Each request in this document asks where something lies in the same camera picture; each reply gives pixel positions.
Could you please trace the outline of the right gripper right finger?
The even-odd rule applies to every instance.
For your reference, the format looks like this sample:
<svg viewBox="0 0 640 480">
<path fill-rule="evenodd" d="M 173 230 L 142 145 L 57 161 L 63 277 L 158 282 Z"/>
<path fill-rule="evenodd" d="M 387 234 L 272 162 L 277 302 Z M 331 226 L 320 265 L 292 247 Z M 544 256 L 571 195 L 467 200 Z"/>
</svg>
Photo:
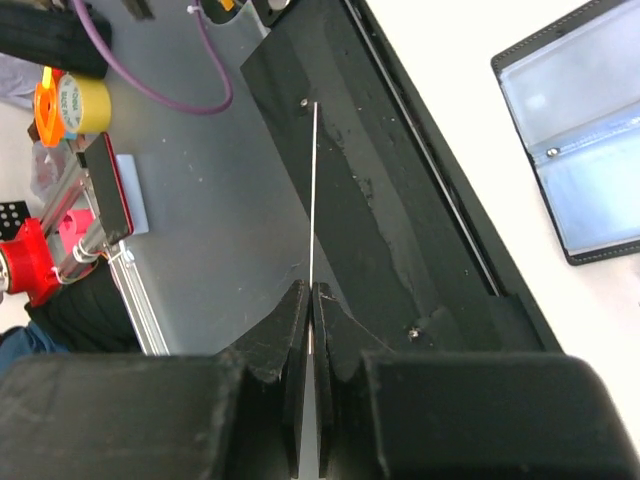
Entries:
<svg viewBox="0 0 640 480">
<path fill-rule="evenodd" d="M 312 290 L 323 479 L 635 479 L 639 456 L 583 360 L 392 346 Z"/>
</svg>

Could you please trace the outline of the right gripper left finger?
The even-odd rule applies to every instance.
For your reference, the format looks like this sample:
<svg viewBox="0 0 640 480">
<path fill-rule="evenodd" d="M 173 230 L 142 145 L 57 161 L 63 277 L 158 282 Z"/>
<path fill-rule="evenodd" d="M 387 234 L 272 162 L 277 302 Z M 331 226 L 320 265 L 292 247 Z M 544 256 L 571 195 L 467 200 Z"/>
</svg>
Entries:
<svg viewBox="0 0 640 480">
<path fill-rule="evenodd" d="M 292 479 L 308 286 L 212 356 L 57 354 L 1 379 L 5 479 Z"/>
</svg>

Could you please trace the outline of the gold beige card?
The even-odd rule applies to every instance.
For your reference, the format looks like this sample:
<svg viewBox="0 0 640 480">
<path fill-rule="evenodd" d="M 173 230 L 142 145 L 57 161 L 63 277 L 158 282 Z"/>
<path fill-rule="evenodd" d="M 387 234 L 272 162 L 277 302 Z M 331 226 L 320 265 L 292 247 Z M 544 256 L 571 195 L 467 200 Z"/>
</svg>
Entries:
<svg viewBox="0 0 640 480">
<path fill-rule="evenodd" d="M 313 103 L 313 118 L 312 118 L 312 152 L 311 152 L 311 182 L 310 182 L 310 232 L 309 232 L 309 287 L 310 287 L 310 320 L 309 320 L 309 335 L 308 335 L 308 354 L 311 361 L 311 388 L 313 392 L 313 398 L 311 402 L 312 413 L 314 414 L 314 420 L 312 422 L 313 438 L 315 440 L 314 456 L 317 460 L 318 466 L 316 470 L 319 471 L 318 460 L 318 447 L 320 440 L 317 433 L 317 407 L 316 407 L 316 393 L 315 393 L 315 327 L 313 319 L 313 281 L 314 281 L 314 266 L 315 266 L 315 225 L 316 225 L 316 196 L 317 196 L 317 161 L 318 161 L 318 131 L 319 131 L 319 102 L 316 100 Z"/>
</svg>

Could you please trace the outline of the black leather card holder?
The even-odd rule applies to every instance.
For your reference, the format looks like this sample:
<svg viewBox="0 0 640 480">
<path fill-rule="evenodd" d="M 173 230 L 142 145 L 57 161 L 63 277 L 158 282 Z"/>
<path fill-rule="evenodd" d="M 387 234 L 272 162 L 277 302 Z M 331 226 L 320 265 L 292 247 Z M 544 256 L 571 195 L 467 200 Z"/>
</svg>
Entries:
<svg viewBox="0 0 640 480">
<path fill-rule="evenodd" d="M 567 262 L 638 252 L 638 2 L 589 1 L 491 66 Z"/>
</svg>

